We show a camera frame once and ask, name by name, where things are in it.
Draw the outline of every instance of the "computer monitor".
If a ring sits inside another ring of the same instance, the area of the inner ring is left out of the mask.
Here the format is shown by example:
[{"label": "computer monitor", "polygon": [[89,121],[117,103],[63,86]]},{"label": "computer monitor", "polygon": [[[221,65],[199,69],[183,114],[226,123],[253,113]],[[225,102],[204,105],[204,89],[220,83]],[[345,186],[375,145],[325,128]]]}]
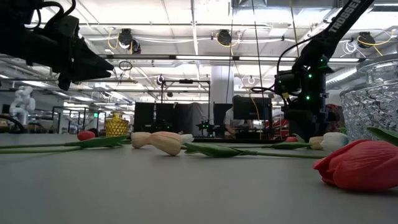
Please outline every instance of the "computer monitor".
[{"label": "computer monitor", "polygon": [[[260,120],[270,120],[272,117],[272,103],[270,98],[253,98],[256,103]],[[256,107],[250,97],[234,97],[234,119],[258,119]]]}]

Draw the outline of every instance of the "white robot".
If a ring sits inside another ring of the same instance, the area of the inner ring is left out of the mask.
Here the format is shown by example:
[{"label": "white robot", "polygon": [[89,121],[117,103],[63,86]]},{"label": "white robot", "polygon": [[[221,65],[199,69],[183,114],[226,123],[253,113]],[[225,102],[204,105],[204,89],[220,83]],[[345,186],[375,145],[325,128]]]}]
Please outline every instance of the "white robot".
[{"label": "white robot", "polygon": [[15,92],[15,100],[11,103],[9,113],[14,119],[26,125],[29,112],[35,110],[36,101],[30,97],[33,89],[30,86],[20,86]]}]

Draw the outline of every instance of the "yellow vase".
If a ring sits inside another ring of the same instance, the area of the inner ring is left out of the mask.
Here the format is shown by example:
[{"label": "yellow vase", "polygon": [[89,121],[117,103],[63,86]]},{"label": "yellow vase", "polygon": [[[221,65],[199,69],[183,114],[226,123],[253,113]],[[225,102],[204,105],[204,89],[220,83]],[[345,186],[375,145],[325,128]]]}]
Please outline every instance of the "yellow vase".
[{"label": "yellow vase", "polygon": [[122,112],[113,111],[112,119],[105,121],[106,137],[121,136],[129,131],[129,122],[123,120]]}]

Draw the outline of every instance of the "table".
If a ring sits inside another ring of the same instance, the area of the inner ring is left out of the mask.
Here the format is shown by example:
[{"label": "table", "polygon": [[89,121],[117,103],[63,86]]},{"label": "table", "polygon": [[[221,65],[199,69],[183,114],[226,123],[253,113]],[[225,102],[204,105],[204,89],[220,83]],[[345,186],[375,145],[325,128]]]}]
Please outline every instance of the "table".
[{"label": "table", "polygon": [[[0,144],[75,140],[0,134]],[[0,155],[0,223],[397,223],[398,189],[330,187],[314,161],[169,157],[152,146]]]}]

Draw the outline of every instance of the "red tulip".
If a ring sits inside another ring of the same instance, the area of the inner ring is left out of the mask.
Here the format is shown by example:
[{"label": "red tulip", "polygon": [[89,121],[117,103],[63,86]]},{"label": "red tulip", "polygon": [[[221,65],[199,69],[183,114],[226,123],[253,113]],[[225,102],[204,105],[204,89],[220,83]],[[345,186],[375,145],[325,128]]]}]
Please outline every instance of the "red tulip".
[{"label": "red tulip", "polygon": [[77,138],[81,141],[95,138],[95,134],[92,131],[82,131],[77,135]]},{"label": "red tulip", "polygon": [[297,140],[296,137],[287,137],[287,139],[285,141],[287,141],[287,142],[297,142],[299,140]]},{"label": "red tulip", "polygon": [[322,181],[341,189],[377,191],[398,186],[398,147],[358,140],[316,161]]}]

